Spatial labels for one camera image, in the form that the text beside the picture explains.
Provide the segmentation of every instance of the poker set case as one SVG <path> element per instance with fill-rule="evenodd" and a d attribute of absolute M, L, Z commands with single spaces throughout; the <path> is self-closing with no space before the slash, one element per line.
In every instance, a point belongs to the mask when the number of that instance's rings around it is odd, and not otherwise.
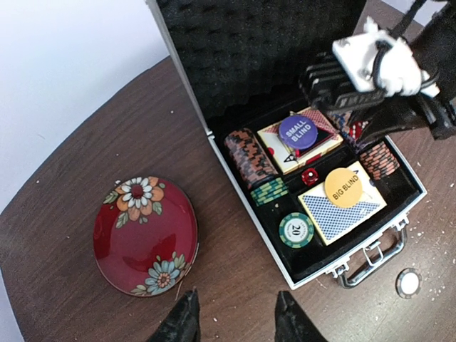
<path fill-rule="evenodd" d="M 386 137 L 400 168 L 375 181 L 387 206 L 328 246 L 318 238 L 303 248 L 286 246 L 279 224 L 302 212 L 302 168 L 281 178 L 289 194 L 256 206 L 224 145 L 231 132 L 253 133 L 308 107 L 298 78 L 314 56 L 350 36 L 365 6 L 360 0 L 148 0 L 170 55 L 200 116 L 207 139 L 291 289 L 332 273 L 354 287 L 399 253 L 406 243 L 407 214 L 425 195 L 412 167 Z M 319 181 L 358 160 L 344 143 L 310 166 Z M 380 237 L 396 235 L 387 249 Z M 366 263 L 348 276 L 348 261 L 362 251 Z"/>

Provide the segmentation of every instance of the orange flower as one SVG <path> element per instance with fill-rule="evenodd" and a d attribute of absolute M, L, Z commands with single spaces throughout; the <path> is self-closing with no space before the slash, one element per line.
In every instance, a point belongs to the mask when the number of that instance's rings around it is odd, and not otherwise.
<path fill-rule="evenodd" d="M 128 211 L 132 221 L 136 221 L 140 214 L 148 216 L 152 214 L 152 202 L 160 201 L 165 193 L 156 186 L 158 178 L 136 177 L 119 185 L 115 191 L 119 194 L 117 207 L 121 212 Z"/>

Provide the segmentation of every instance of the red bowl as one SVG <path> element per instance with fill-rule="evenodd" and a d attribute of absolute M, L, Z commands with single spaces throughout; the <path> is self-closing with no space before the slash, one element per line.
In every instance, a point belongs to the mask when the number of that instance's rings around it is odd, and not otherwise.
<path fill-rule="evenodd" d="M 197 248 L 190 201 L 179 187 L 158 177 L 132 178 L 111 191 L 93 230 L 101 274 L 132 296 L 170 290 L 190 270 Z"/>

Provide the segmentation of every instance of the blue flower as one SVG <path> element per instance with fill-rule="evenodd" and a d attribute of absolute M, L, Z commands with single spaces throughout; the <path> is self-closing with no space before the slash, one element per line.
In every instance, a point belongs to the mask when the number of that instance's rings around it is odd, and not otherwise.
<path fill-rule="evenodd" d="M 176 284 L 176 278 L 180 275 L 180 270 L 175 268 L 173 261 L 162 261 L 160 265 L 154 262 L 153 269 L 149 269 L 150 278 L 145 280 L 149 287 L 147 292 L 150 294 L 161 294 L 171 289 Z"/>

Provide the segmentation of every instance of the green poker chip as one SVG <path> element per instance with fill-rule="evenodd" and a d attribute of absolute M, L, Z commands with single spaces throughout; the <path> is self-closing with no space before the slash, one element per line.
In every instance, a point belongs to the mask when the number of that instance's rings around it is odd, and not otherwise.
<path fill-rule="evenodd" d="M 262 194 L 262 195 L 252 195 L 253 199 L 254 200 L 262 200 L 262 199 L 265 199 L 265 198 L 268 198 L 268 197 L 272 197 L 272 196 L 275 196 L 277 194 L 280 194 L 281 192 L 283 191 L 287 191 L 287 189 L 285 187 L 280 187 L 278 189 L 274 189 L 266 194 Z"/>
<path fill-rule="evenodd" d="M 302 248 L 314 237 L 314 224 L 301 212 L 286 215 L 279 225 L 279 235 L 283 243 L 291 248 Z"/>
<path fill-rule="evenodd" d="M 274 192 L 276 190 L 281 190 L 285 188 L 284 181 L 280 178 L 277 178 L 276 180 L 272 180 L 271 182 L 268 182 L 266 184 L 263 184 L 261 187 L 258 187 L 257 189 L 251 191 L 251 195 L 253 198 L 260 198 L 260 197 L 265 197 L 269 193 Z"/>
<path fill-rule="evenodd" d="M 271 201 L 274 201 L 275 199 L 278 199 L 278 198 L 280 198 L 280 197 L 282 197 L 282 196 L 284 196 L 286 194 L 288 194 L 288 190 L 287 189 L 281 190 L 280 192 L 277 192 L 276 194 L 269 195 L 269 196 L 261 198 L 261 199 L 254 198 L 254 201 L 255 201 L 257 206 L 260 206 L 260 205 L 269 203 Z"/>

